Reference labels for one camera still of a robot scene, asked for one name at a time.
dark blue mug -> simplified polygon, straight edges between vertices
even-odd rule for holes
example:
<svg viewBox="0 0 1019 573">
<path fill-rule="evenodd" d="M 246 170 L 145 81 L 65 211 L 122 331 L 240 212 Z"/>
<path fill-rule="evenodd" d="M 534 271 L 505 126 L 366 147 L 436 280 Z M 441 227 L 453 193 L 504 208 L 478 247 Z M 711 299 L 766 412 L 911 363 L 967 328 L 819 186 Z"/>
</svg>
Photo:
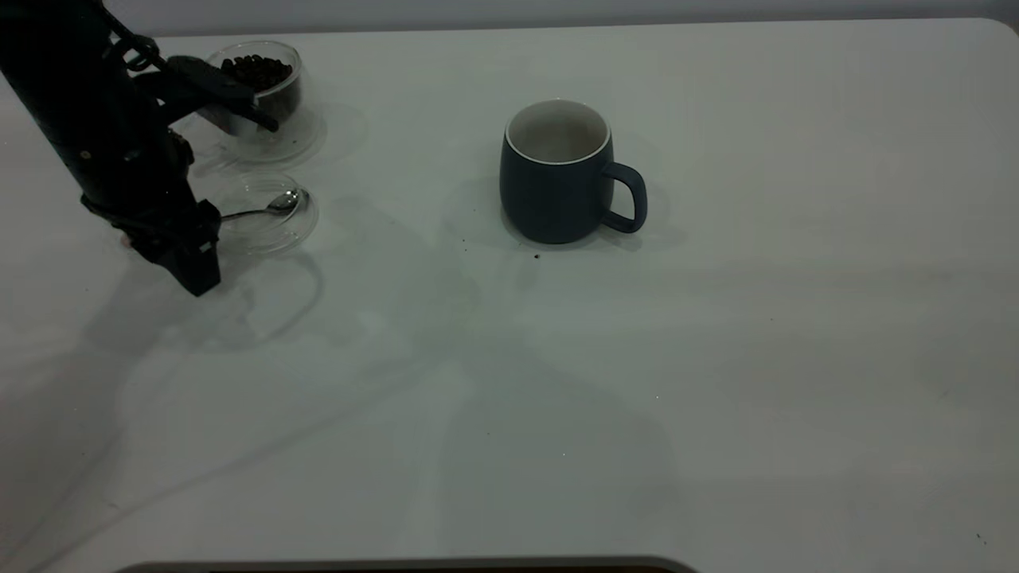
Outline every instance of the dark blue mug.
<svg viewBox="0 0 1019 573">
<path fill-rule="evenodd" d="M 647 218 L 644 179 L 612 159 L 612 132 L 597 111 L 568 100 L 526 107 L 502 140 L 502 209 L 538 243 L 571 243 L 600 224 L 636 232 Z M 610 210 L 616 180 L 633 194 L 632 219 Z"/>
</svg>

glass bowl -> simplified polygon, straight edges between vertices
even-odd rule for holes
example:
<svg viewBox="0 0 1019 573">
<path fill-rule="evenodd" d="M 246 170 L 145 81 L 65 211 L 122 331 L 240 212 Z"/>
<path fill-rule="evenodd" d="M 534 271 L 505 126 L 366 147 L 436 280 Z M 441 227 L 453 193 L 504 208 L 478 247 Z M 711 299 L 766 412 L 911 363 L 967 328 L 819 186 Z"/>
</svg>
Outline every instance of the glass bowl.
<svg viewBox="0 0 1019 573">
<path fill-rule="evenodd" d="M 297 191 L 289 213 L 256 213 L 224 220 L 219 248 L 224 253 L 278 254 L 296 247 L 315 228 L 318 206 L 308 190 L 278 171 L 244 173 L 220 188 L 210 199 L 223 215 L 265 209 L 274 199 Z"/>
<path fill-rule="evenodd" d="M 223 48 L 206 62 L 222 69 L 227 59 L 254 55 L 279 60 L 292 68 L 286 80 L 255 94 L 255 104 L 279 122 L 279 131 L 272 133 L 231 115 L 229 134 L 223 136 L 223 143 L 230 152 L 248 161 L 287 159 L 308 149 L 319 128 L 318 114 L 306 102 L 305 69 L 298 51 L 280 42 L 259 40 Z"/>
</svg>

spoon handle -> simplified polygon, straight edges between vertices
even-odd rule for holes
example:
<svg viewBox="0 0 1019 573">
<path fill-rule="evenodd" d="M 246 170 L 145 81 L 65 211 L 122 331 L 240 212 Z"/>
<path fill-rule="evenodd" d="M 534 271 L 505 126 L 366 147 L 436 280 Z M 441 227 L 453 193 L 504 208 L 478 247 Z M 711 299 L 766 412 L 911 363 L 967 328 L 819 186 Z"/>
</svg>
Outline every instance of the spoon handle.
<svg viewBox="0 0 1019 573">
<path fill-rule="evenodd" d="M 238 219 L 246 215 L 254 215 L 257 213 L 268 213 L 269 211 L 265 209 L 253 209 L 251 211 L 240 211 L 239 213 L 230 213 L 229 215 L 223 215 L 219 217 L 220 221 L 232 221 L 233 219 Z"/>
</svg>

coffee bean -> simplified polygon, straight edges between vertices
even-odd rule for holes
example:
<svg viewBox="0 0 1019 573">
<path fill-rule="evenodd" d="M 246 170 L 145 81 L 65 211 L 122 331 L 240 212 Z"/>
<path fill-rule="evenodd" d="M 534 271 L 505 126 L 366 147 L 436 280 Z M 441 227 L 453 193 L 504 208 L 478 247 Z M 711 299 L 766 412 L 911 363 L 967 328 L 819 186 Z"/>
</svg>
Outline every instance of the coffee bean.
<svg viewBox="0 0 1019 573">
<path fill-rule="evenodd" d="M 225 59 L 220 68 L 258 93 L 275 88 L 293 73 L 293 66 L 258 54 Z M 293 114 L 300 101 L 301 89 L 294 82 L 275 94 L 259 98 L 259 107 L 277 121 L 284 121 Z"/>
</svg>

white table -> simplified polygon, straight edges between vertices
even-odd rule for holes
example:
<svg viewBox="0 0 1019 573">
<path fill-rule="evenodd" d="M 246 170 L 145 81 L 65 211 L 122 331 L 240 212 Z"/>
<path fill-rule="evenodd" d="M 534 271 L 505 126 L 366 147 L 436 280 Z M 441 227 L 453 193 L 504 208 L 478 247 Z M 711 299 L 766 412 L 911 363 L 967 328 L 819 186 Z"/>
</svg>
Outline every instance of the white table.
<svg viewBox="0 0 1019 573">
<path fill-rule="evenodd" d="M 279 40 L 328 121 L 285 166 L 321 219 L 288 255 L 224 261 L 200 299 L 77 204 L 3 87 L 4 573 L 633 554 L 702 573 L 1019 568 L 1006 27 Z M 549 97 L 612 122 L 648 181 L 639 235 L 554 249 L 505 227 L 503 123 Z M 236 169 L 202 161 L 200 193 Z"/>
</svg>

